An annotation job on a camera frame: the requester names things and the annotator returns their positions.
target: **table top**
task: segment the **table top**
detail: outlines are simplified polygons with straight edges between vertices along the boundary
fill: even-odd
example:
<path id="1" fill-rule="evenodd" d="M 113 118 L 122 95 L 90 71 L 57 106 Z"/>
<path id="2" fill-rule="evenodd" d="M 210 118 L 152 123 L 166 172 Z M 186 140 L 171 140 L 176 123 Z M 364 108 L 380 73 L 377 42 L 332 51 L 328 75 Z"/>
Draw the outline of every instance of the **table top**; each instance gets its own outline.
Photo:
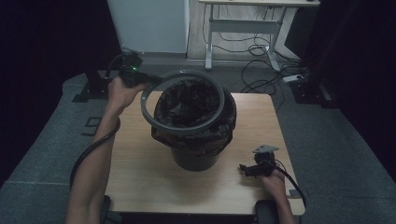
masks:
<path id="1" fill-rule="evenodd" d="M 262 5 L 273 7 L 318 7 L 319 0 L 199 0 L 200 3 L 212 5 Z"/>
<path id="2" fill-rule="evenodd" d="M 152 114 L 161 92 L 154 91 L 147 108 Z M 169 147 L 151 137 L 140 100 L 120 116 L 121 127 L 113 148 L 106 195 L 111 211 L 177 214 L 253 215 L 258 200 L 268 199 L 259 179 L 246 177 L 239 164 L 255 165 L 252 151 L 260 145 L 279 147 L 276 159 L 293 179 L 289 153 L 277 121 L 271 97 L 266 94 L 233 93 L 236 127 L 233 141 L 211 168 L 191 172 L 180 168 Z M 293 185 L 286 181 L 287 194 Z M 289 196 L 294 215 L 304 213 L 299 197 Z"/>

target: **dark background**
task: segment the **dark background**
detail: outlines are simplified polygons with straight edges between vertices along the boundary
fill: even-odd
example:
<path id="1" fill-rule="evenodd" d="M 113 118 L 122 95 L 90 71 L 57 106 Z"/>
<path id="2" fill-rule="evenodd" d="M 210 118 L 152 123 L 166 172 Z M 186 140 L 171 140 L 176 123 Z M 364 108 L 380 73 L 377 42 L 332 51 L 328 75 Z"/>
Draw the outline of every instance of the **dark background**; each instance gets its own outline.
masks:
<path id="1" fill-rule="evenodd" d="M 326 86 L 393 179 L 395 11 L 390 0 L 322 0 L 305 58 L 308 85 Z M 3 184 L 56 108 L 63 82 L 105 69 L 120 45 L 105 0 L 1 0 L 0 52 Z"/>

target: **wooden table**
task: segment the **wooden table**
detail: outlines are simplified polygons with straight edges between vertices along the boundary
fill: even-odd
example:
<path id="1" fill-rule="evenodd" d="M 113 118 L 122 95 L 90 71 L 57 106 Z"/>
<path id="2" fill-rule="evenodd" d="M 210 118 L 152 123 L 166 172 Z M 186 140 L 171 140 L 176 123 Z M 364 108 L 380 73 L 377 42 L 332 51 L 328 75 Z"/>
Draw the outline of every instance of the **wooden table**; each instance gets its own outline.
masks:
<path id="1" fill-rule="evenodd" d="M 154 91 L 148 98 L 149 112 L 160 95 Z M 233 141 L 220 153 L 216 164 L 202 172 L 180 168 L 170 148 L 151 137 L 139 97 L 120 117 L 106 190 L 112 199 L 111 211 L 253 215 L 255 203 L 269 195 L 258 179 L 246 177 L 238 165 L 254 165 L 252 151 L 262 144 L 279 147 L 276 159 L 295 179 L 269 95 L 233 93 L 237 107 Z M 286 187 L 290 195 L 294 187 L 289 181 Z M 294 215 L 304 213 L 299 197 L 290 197 L 290 204 Z"/>
<path id="2" fill-rule="evenodd" d="M 247 33 L 273 35 L 267 50 L 267 56 L 272 67 L 280 71 L 274 54 L 275 44 L 285 18 L 287 7 L 318 7 L 319 0 L 199 0 L 200 3 L 210 5 L 210 16 L 208 21 L 208 38 L 206 45 L 205 69 L 212 69 L 212 32 L 221 33 Z M 214 5 L 236 5 L 236 6 L 266 6 L 282 7 L 279 18 L 276 21 L 241 21 L 222 20 L 213 17 Z"/>

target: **metal ring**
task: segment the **metal ring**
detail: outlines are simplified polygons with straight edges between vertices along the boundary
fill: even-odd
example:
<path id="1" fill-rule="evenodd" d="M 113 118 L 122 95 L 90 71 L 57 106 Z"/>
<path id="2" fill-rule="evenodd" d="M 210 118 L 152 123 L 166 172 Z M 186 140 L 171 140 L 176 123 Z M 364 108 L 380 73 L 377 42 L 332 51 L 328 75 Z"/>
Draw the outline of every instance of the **metal ring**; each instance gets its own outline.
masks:
<path id="1" fill-rule="evenodd" d="M 143 117 L 146 119 L 146 121 L 151 126 L 153 126 L 154 128 L 157 128 L 158 130 L 164 131 L 166 133 L 172 133 L 172 134 L 176 134 L 176 135 L 188 135 L 188 134 L 194 134 L 194 133 L 198 133 L 198 132 L 206 130 L 207 128 L 212 126 L 219 119 L 219 115 L 221 114 L 221 112 L 224 108 L 225 96 L 224 96 L 224 91 L 223 91 L 222 87 L 213 77 L 210 77 L 209 75 L 207 75 L 203 72 L 193 71 L 193 70 L 172 71 L 172 72 L 163 74 L 161 77 L 163 78 L 163 82 L 153 83 L 150 86 L 148 86 L 148 88 L 142 92 L 142 97 L 141 97 L 141 101 L 140 101 Z M 199 124 L 197 126 L 194 126 L 194 127 L 176 128 L 176 127 L 164 125 L 164 124 L 160 123 L 158 120 L 154 119 L 150 115 L 150 113 L 148 112 L 148 110 L 146 108 L 146 104 L 147 104 L 147 100 L 148 100 L 151 92 L 154 91 L 158 86 L 160 86 L 164 82 L 167 82 L 173 78 L 178 78 L 178 77 L 201 78 L 201 79 L 208 81 L 216 89 L 216 91 L 219 94 L 219 108 L 216 111 L 216 113 L 213 115 L 212 118 L 210 118 L 206 122 Z"/>

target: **table leg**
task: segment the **table leg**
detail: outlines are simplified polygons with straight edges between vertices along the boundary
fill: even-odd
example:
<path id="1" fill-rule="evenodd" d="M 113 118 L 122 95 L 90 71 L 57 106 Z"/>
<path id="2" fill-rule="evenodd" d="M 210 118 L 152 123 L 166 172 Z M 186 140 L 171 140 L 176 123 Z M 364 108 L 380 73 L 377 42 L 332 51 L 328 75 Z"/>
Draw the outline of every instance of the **table leg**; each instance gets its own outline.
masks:
<path id="1" fill-rule="evenodd" d="M 285 18 L 285 14 L 286 14 L 286 7 L 282 7 L 282 12 L 280 14 L 279 19 L 277 20 L 276 31 L 274 33 L 273 38 L 271 39 L 270 46 L 266 47 L 267 55 L 268 55 L 268 58 L 270 59 L 271 65 L 278 72 L 280 71 L 280 69 L 279 69 L 279 65 L 277 64 L 277 61 L 276 61 L 276 55 L 274 54 L 274 49 L 275 49 L 275 44 L 276 44 L 277 38 L 279 37 L 280 29 L 282 28 L 283 19 Z"/>
<path id="2" fill-rule="evenodd" d="M 212 21 L 213 21 L 213 6 L 210 5 L 210 16 L 207 30 L 207 44 L 206 44 L 206 58 L 205 58 L 205 70 L 212 70 Z"/>

